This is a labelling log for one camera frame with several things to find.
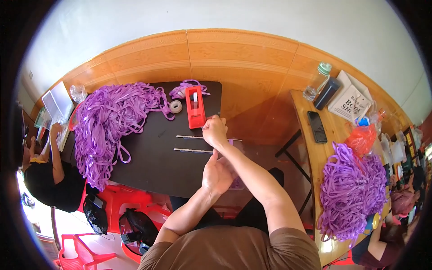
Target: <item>white box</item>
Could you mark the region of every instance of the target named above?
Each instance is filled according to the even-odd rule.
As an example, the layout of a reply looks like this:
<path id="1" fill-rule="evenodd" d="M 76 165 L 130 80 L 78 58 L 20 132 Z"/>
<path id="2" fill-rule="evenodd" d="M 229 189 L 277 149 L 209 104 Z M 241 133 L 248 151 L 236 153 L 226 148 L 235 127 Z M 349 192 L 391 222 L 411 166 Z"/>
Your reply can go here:
<path id="1" fill-rule="evenodd" d="M 372 97 L 368 88 L 356 78 L 341 70 L 337 79 L 341 87 L 329 101 L 328 111 L 354 123 L 363 118 L 372 105 Z"/>
<path id="2" fill-rule="evenodd" d="M 43 95 L 42 102 L 53 120 L 52 124 L 56 122 L 64 124 L 74 109 L 73 102 L 63 82 Z"/>

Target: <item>clear plastic bottle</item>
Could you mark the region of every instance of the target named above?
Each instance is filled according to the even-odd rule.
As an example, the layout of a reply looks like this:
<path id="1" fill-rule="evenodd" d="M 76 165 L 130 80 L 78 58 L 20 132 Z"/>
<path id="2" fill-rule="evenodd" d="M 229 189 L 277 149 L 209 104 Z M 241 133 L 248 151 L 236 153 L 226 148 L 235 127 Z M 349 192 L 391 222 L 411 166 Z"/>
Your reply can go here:
<path id="1" fill-rule="evenodd" d="M 319 94 L 327 83 L 330 77 L 331 64 L 321 62 L 318 65 L 317 71 L 311 81 L 311 83 L 303 91 L 303 97 L 308 101 L 313 101 L 317 94 Z"/>

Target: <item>metal rod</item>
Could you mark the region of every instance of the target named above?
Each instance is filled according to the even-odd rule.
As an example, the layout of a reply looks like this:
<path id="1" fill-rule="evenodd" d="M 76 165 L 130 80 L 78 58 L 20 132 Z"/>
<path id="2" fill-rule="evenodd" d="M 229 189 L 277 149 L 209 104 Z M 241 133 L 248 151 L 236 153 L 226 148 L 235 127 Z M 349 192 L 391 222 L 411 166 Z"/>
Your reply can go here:
<path id="1" fill-rule="evenodd" d="M 174 148 L 174 150 L 175 151 L 180 151 L 180 152 L 213 154 L 213 151 L 206 151 L 206 150 L 194 150 L 194 149 L 183 149 L 183 148 Z"/>
<path id="2" fill-rule="evenodd" d="M 184 139 L 204 139 L 204 137 L 197 137 L 197 136 L 184 136 L 184 135 L 177 135 L 177 138 L 184 138 Z M 232 139 L 233 141 L 243 141 L 239 139 Z"/>
<path id="3" fill-rule="evenodd" d="M 304 177 L 306 177 L 306 179 L 309 181 L 309 183 L 311 182 L 311 178 L 309 177 L 309 175 L 303 170 L 303 168 L 300 166 L 300 164 L 297 163 L 297 161 L 294 159 L 294 157 L 288 153 L 288 151 L 284 150 L 285 155 L 287 155 L 287 157 L 294 163 L 294 165 L 297 167 L 297 169 L 304 175 Z"/>
<path id="4" fill-rule="evenodd" d="M 302 207 L 299 210 L 299 216 L 303 213 L 303 210 L 305 209 L 306 204 L 308 204 L 308 201 L 311 198 L 311 195 L 312 195 L 312 189 L 309 190 L 309 194 L 307 195 L 305 201 L 303 202 Z"/>
<path id="5" fill-rule="evenodd" d="M 274 155 L 275 157 L 279 157 L 280 155 L 282 155 L 283 151 L 287 150 L 288 147 L 290 147 L 293 142 L 295 142 L 295 140 L 300 137 L 300 135 L 302 134 L 302 131 L 299 129 L 292 137 L 291 139 L 288 140 L 288 142 L 285 143 L 284 146 L 282 146 L 282 148 L 277 151 L 277 153 Z"/>

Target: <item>black bag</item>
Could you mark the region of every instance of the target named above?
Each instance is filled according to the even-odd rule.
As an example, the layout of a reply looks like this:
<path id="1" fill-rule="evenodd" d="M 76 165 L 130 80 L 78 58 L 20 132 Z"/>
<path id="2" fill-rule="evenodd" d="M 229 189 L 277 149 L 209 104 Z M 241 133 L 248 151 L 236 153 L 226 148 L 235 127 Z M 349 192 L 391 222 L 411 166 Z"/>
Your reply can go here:
<path id="1" fill-rule="evenodd" d="M 159 231 L 146 214 L 135 210 L 126 208 L 118 225 L 124 245 L 131 252 L 141 256 L 153 246 Z"/>
<path id="2" fill-rule="evenodd" d="M 92 202 L 91 197 L 93 197 L 93 195 L 88 195 L 84 199 L 84 214 L 86 215 L 87 221 L 89 222 L 90 226 L 93 228 L 96 234 L 106 235 L 108 231 L 107 213 L 105 212 L 105 209 L 97 207 Z"/>

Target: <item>purple ribbon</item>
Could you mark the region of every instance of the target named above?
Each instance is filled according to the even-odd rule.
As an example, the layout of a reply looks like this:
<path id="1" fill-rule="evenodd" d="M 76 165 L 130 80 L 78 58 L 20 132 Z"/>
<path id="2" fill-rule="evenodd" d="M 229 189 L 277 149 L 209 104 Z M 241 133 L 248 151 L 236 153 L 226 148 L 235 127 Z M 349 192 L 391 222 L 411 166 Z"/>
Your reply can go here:
<path id="1" fill-rule="evenodd" d="M 105 189 L 118 158 L 130 162 L 130 153 L 120 138 L 141 133 L 150 111 L 161 111 L 168 120 L 174 119 L 163 88 L 145 83 L 102 86 L 77 108 L 76 165 L 92 187 Z"/>
<path id="2" fill-rule="evenodd" d="M 176 88 L 172 89 L 169 92 L 169 95 L 171 96 L 172 99 L 175 99 L 175 98 L 186 98 L 185 89 L 187 87 L 194 87 L 194 86 L 201 86 L 201 94 L 203 94 L 203 95 L 210 95 L 210 93 L 206 92 L 207 86 L 201 85 L 201 83 L 198 82 L 195 79 L 186 79 L 186 80 L 184 80 L 182 83 L 180 83 L 180 86 L 177 86 Z"/>
<path id="3" fill-rule="evenodd" d="M 379 156 L 360 159 L 344 143 L 333 142 L 333 148 L 335 155 L 323 169 L 320 199 L 324 210 L 317 226 L 321 234 L 351 240 L 352 245 L 365 230 L 366 217 L 382 212 L 387 179 Z"/>

